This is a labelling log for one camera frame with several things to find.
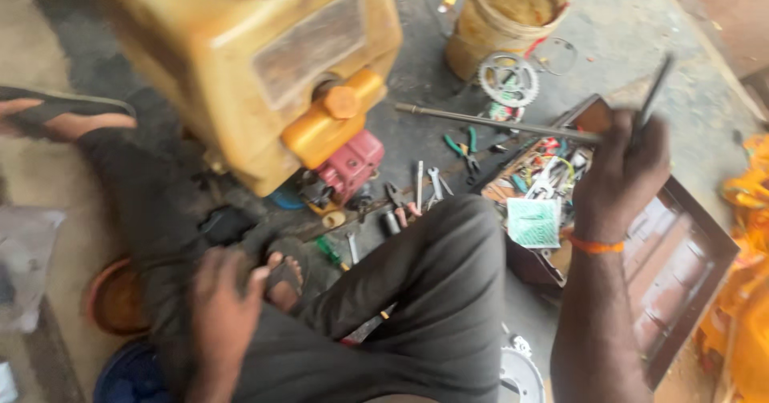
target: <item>green pliers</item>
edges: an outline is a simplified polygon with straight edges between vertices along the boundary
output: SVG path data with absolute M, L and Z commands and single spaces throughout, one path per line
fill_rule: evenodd
M 470 176 L 467 178 L 467 183 L 473 184 L 475 183 L 476 176 L 481 174 L 481 165 L 478 163 L 475 157 L 473 157 L 473 153 L 477 152 L 477 134 L 475 132 L 475 128 L 469 127 L 467 131 L 470 134 L 470 143 L 468 146 L 465 146 L 467 148 L 466 151 L 463 150 L 462 147 L 460 147 L 458 144 L 456 144 L 448 134 L 444 134 L 443 140 L 446 141 L 448 147 L 454 150 L 454 152 L 456 152 L 459 157 L 465 159 L 467 164 L 467 171 L 470 172 Z

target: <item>pliers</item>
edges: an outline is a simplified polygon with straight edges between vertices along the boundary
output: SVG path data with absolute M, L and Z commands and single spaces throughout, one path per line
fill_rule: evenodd
M 465 162 L 467 164 L 467 172 L 470 173 L 470 176 L 467 178 L 467 183 L 473 184 L 475 183 L 475 177 L 479 174 L 481 174 L 481 165 L 478 163 L 478 160 L 473 157 L 473 153 L 477 152 L 476 144 L 477 144 L 477 135 L 475 132 L 474 127 L 469 127 L 467 131 L 470 134 L 470 144 L 468 145 L 457 145 L 448 134 L 444 134 L 443 140 L 446 141 L 448 144 L 448 147 L 454 150 L 459 157 L 462 157 L 465 159 Z
M 392 182 L 387 182 L 384 185 L 388 197 L 390 197 L 390 200 L 395 205 L 395 215 L 398 216 L 402 228 L 407 228 L 409 226 L 409 222 L 406 221 L 406 209 L 408 209 L 415 217 L 422 216 L 422 212 L 417 209 L 417 204 L 406 201 L 400 188 L 396 187 Z

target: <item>sprocket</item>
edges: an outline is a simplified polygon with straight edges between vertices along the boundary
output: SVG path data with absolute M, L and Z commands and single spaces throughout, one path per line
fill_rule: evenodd
M 515 391 L 521 403 L 544 403 L 544 383 L 537 366 L 510 346 L 502 348 L 501 386 Z
M 539 94 L 539 76 L 531 64 L 517 54 L 492 53 L 478 67 L 478 82 L 484 92 L 507 107 L 524 107 Z

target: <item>foot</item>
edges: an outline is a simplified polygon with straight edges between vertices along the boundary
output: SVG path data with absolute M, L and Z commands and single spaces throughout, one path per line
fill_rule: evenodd
M 18 98 L 10 101 L 0 101 L 0 133 L 21 136 L 9 122 L 2 122 L 8 116 L 42 104 L 42 100 Z M 96 116 L 83 116 L 77 113 L 62 113 L 51 121 L 45 122 L 48 129 L 63 141 L 76 141 L 83 134 L 106 127 L 136 128 L 136 119 L 123 113 L 103 113 Z
M 282 261 L 285 261 L 286 265 L 288 265 L 288 267 L 296 274 L 296 277 L 299 280 L 299 285 L 302 286 L 304 283 L 304 280 L 302 280 L 302 267 L 299 266 L 299 262 L 294 260 L 293 257 L 288 256 L 283 259 L 283 253 L 275 251 L 270 254 L 270 257 L 267 259 L 267 268 L 273 270 L 281 264 Z M 299 300 L 299 293 L 288 281 L 280 281 L 267 292 L 267 299 L 270 300 L 278 310 L 288 313 Z

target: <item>yellow fuel tank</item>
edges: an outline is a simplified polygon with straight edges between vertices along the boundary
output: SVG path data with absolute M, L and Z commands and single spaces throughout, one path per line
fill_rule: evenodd
M 340 137 L 360 131 L 365 112 L 385 94 L 384 78 L 403 39 L 394 0 L 104 4 L 126 56 L 176 105 L 185 127 L 206 145 L 209 163 L 260 196 L 306 161 L 282 141 L 290 125 L 296 123 L 285 137 L 305 155 L 313 152 L 308 143 L 330 155 L 344 144 Z M 365 83 L 342 89 L 356 96 L 349 107 L 357 112 L 319 120 L 322 111 L 311 111 L 314 90 L 350 87 L 360 74 Z M 311 122 L 299 119 L 305 114 Z M 310 123 L 305 132 L 302 125 Z M 318 139 L 324 128 L 334 140 Z

